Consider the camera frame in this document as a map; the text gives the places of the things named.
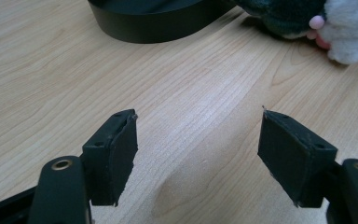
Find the stuffed animal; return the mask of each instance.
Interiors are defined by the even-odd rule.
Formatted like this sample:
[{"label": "stuffed animal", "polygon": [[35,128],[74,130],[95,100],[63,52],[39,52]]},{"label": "stuffed animal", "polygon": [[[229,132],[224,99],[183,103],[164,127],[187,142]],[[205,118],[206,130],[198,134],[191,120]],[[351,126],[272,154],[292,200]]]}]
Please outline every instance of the stuffed animal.
[{"label": "stuffed animal", "polygon": [[358,62],[358,0],[233,0],[274,34],[316,39],[328,57]]}]

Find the table surface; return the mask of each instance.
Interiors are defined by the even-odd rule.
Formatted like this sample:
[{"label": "table surface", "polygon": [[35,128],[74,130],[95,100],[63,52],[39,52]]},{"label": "table surface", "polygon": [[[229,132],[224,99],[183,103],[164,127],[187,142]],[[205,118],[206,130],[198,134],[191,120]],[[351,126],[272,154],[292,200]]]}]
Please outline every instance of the table surface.
[{"label": "table surface", "polygon": [[293,206],[257,157],[262,105],[358,158],[358,63],[272,37],[235,7],[161,44],[115,40],[87,1],[0,0],[0,201],[81,154],[134,108],[139,151],[119,207],[96,223],[325,223]]}]

